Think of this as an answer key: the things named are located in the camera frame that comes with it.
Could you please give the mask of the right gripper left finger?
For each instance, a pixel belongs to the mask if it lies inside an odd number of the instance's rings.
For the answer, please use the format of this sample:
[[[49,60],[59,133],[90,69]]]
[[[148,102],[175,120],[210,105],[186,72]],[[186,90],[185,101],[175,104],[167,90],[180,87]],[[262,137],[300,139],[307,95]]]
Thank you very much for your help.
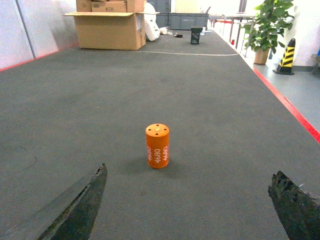
[[[88,240],[103,198],[104,163],[80,178],[29,219],[7,230],[2,240]]]

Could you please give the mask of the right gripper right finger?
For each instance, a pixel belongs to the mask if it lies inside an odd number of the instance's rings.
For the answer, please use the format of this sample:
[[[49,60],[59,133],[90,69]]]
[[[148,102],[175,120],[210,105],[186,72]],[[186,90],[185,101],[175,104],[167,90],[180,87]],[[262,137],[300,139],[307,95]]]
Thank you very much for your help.
[[[290,240],[320,238],[320,197],[303,191],[282,171],[272,176],[268,195]]]

